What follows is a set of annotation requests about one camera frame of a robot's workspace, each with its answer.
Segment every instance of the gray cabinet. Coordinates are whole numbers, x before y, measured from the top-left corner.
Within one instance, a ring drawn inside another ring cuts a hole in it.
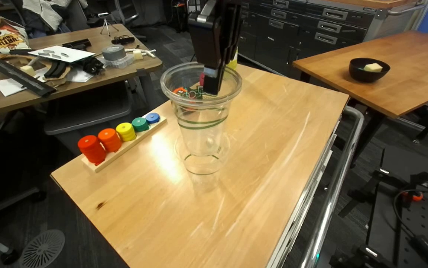
[[[291,0],[243,0],[239,54],[295,75],[291,60],[364,39],[373,14]]]

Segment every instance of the floor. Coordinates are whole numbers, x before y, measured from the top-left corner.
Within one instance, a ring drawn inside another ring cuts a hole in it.
[[[164,68],[193,59],[190,38],[185,31],[176,32],[166,25],[135,28],[133,31],[147,35],[145,44],[156,48],[156,54],[163,60]],[[90,221],[49,176],[53,168],[71,159],[71,153],[56,138],[44,135],[43,118],[43,114],[37,111],[17,112],[4,130],[0,132],[0,197],[34,184],[47,193],[40,202],[20,202],[1,211],[0,239],[22,251],[25,243],[35,235],[47,229],[59,229],[65,235],[65,245],[50,264],[52,268],[126,266],[109,243],[107,243]],[[404,178],[416,169],[428,170],[426,165],[420,166],[420,163],[414,163],[411,166],[407,162],[411,154],[428,159],[428,136],[420,144],[416,144],[411,142],[413,133],[414,130],[410,127],[387,120],[371,142],[365,145],[346,173],[322,252],[318,257],[318,266],[329,266],[328,260],[334,252],[352,255],[353,249],[365,242],[371,211],[370,203],[356,205],[346,217],[337,215],[349,200],[347,190],[362,185],[370,178],[370,172],[380,166],[387,168],[390,172],[398,172]],[[384,157],[383,165],[380,165],[381,150],[386,154],[387,150],[398,151],[402,157]],[[300,266],[301,252],[307,243],[307,236],[313,232],[313,221],[323,200],[323,188],[328,187],[335,160],[334,157],[331,159],[297,243],[283,266]]]

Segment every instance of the wooden table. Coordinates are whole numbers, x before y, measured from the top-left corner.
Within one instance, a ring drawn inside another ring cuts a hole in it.
[[[349,75],[347,65],[359,56],[381,59],[390,69],[374,83],[356,81]],[[301,80],[312,75],[377,111],[362,130],[356,153],[384,115],[399,117],[428,102],[428,34],[399,32],[303,57],[292,65],[301,71]]]
[[[132,35],[132,32],[126,29],[121,23],[115,23],[112,26],[118,29],[114,32],[115,35],[124,35],[124,34]],[[32,48],[41,48],[41,47],[62,44],[62,42],[81,39],[81,38],[89,38],[89,41],[92,42],[92,45],[87,47],[87,50],[99,53],[109,44],[112,36],[108,36],[107,34],[101,34],[101,28],[89,28],[89,29],[80,29],[80,31],[71,31],[71,32],[60,32],[60,34],[47,35],[47,36],[29,38],[28,44]],[[126,47],[135,47],[135,45],[145,48],[145,45],[139,39],[136,39],[132,44],[127,44]],[[124,66],[124,68],[107,68],[105,71],[92,77],[89,81],[65,83],[56,87],[56,92],[53,92],[52,95],[46,98],[40,98],[38,95],[29,90],[17,92],[8,96],[2,96],[2,93],[0,92],[0,112],[7,112],[7,111],[17,109],[22,106],[34,105],[41,101],[55,99],[55,98],[66,96],[66,95],[77,93],[81,90],[99,87],[102,84],[108,84],[108,83],[118,81],[118,80],[126,80],[133,75],[145,75],[150,71],[154,71],[160,66],[162,66],[162,60],[157,56],[154,57],[144,56],[141,60],[135,60],[132,65]]]
[[[396,5],[413,5],[417,2],[417,0],[331,0],[334,2],[344,2],[344,4],[353,4],[361,7],[373,7],[373,8],[393,8]]]
[[[81,156],[52,172],[129,266],[274,266],[294,242],[347,95],[237,71],[216,179],[184,169],[169,101],[154,108],[166,121],[99,172]]]

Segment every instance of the desk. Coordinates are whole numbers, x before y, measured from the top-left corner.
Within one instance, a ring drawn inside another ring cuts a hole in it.
[[[349,75],[347,65],[349,59],[359,56],[381,59],[390,71],[374,83],[356,81]],[[398,117],[428,102],[428,34],[393,34],[303,57],[292,65],[301,71],[301,80],[312,75],[376,111],[362,130],[356,151],[384,115]]]
[[[243,86],[225,120],[231,145],[216,179],[184,169],[169,101],[154,108],[166,121],[99,172],[81,156],[52,172],[129,266],[276,266],[291,248],[347,95],[237,71]]]
[[[123,35],[123,34],[132,35],[130,31],[126,29],[121,23],[115,23],[114,26],[118,29],[115,32],[117,35]],[[87,28],[87,29],[80,29],[80,31],[46,35],[40,38],[29,38],[28,44],[32,48],[40,48],[40,47],[68,42],[68,41],[74,41],[80,38],[89,38],[92,45],[87,47],[87,50],[95,51],[95,53],[99,53],[102,48],[105,48],[111,39],[111,36],[101,34],[101,28]],[[17,92],[10,96],[2,96],[2,93],[0,92],[0,112],[7,112],[7,111],[17,109],[22,106],[34,105],[37,102],[47,101],[47,99],[62,98],[62,96],[77,93],[81,90],[99,87],[102,84],[108,84],[112,81],[126,80],[133,75],[145,77],[150,71],[154,71],[160,66],[162,66],[162,60],[159,57],[144,56],[141,60],[135,60],[132,65],[126,68],[107,68],[105,71],[92,77],[89,81],[65,83],[56,87],[56,92],[53,92],[52,95],[46,98],[40,98],[29,90]]]

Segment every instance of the clear plastic cup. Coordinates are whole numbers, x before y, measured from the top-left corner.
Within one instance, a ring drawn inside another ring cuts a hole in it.
[[[234,69],[225,68],[221,87],[214,95],[202,90],[202,74],[203,65],[197,62],[178,63],[162,74],[160,87],[175,106],[184,141],[179,151],[187,170],[212,173],[221,168],[230,145],[222,124],[230,101],[240,92],[242,78]]]

